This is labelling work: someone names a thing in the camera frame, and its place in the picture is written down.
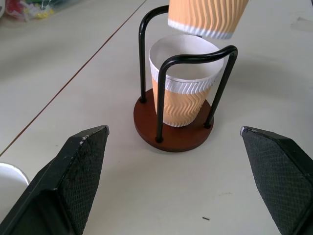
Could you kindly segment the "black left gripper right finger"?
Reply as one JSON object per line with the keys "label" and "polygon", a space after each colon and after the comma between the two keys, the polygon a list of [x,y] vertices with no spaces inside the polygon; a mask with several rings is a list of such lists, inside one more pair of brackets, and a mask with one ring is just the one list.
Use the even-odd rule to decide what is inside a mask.
{"label": "black left gripper right finger", "polygon": [[313,235],[313,159],[292,139],[243,126],[252,174],[281,235]]}

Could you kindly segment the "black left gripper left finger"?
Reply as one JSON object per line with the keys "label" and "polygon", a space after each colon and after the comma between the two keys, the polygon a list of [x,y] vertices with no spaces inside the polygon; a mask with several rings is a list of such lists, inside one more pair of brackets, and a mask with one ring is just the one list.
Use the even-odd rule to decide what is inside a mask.
{"label": "black left gripper left finger", "polygon": [[0,223],[0,235],[82,235],[98,189],[106,125],[68,138]]}

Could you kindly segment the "orange ripple paper cup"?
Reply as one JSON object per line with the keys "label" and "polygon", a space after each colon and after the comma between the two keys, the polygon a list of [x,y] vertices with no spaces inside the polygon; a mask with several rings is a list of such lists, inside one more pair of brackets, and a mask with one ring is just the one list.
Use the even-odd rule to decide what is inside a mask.
{"label": "orange ripple paper cup", "polygon": [[249,0],[170,0],[168,25],[212,39],[230,39]]}
{"label": "orange ripple paper cup", "polygon": [[[159,70],[165,60],[179,54],[208,54],[218,50],[205,39],[188,34],[158,40],[149,51],[154,101],[157,102]],[[166,73],[163,123],[172,127],[192,123],[223,66],[223,59],[206,64],[171,66]]]}

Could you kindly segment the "colourful plastic bag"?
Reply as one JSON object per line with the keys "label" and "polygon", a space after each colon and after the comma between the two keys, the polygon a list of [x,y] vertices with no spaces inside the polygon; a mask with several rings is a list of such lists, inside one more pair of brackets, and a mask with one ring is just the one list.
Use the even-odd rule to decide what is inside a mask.
{"label": "colourful plastic bag", "polygon": [[0,17],[19,21],[41,20],[82,0],[0,0]]}

